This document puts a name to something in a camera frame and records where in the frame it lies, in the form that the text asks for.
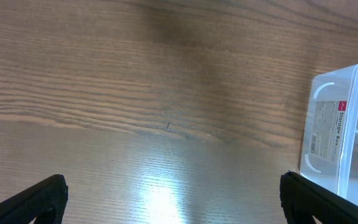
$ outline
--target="product label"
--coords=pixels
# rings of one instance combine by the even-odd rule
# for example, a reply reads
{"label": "product label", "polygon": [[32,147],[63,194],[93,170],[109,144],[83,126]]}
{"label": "product label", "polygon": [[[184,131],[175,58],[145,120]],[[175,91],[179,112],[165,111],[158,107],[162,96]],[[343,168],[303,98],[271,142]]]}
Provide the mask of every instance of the product label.
{"label": "product label", "polygon": [[314,112],[309,153],[336,162],[341,150],[346,101],[318,101]]}

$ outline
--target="red logo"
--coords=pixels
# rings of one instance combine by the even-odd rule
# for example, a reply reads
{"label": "red logo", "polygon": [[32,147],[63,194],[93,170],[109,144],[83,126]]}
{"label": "red logo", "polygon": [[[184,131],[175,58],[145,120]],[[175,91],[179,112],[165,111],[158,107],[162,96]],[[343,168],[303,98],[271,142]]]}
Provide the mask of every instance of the red logo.
{"label": "red logo", "polygon": [[338,111],[345,111],[346,110],[346,101],[340,101],[338,106]]}

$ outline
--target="black object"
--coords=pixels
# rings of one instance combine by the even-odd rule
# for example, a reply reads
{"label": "black object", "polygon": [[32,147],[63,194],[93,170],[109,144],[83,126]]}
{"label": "black object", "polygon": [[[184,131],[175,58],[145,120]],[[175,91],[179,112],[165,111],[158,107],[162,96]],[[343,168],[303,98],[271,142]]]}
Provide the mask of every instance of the black object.
{"label": "black object", "polygon": [[63,175],[55,174],[0,203],[0,224],[62,223],[68,200]]}
{"label": "black object", "polygon": [[358,206],[294,172],[280,181],[281,207],[288,224],[358,223]]}

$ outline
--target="wooden table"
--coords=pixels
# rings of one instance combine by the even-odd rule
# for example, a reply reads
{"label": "wooden table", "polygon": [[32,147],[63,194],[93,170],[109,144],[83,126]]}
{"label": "wooden table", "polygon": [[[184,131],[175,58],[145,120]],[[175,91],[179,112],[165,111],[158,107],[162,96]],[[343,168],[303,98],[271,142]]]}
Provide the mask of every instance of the wooden table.
{"label": "wooden table", "polygon": [[64,223],[285,223],[311,79],[358,63],[358,1],[0,1],[0,201]]}

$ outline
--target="transparent bin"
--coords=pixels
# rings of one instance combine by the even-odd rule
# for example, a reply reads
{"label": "transparent bin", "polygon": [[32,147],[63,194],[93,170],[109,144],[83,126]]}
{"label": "transparent bin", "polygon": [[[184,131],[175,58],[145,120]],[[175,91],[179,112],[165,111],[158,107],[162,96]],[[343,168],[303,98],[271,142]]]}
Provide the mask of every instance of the transparent bin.
{"label": "transparent bin", "polygon": [[313,79],[300,172],[358,205],[358,65]]}

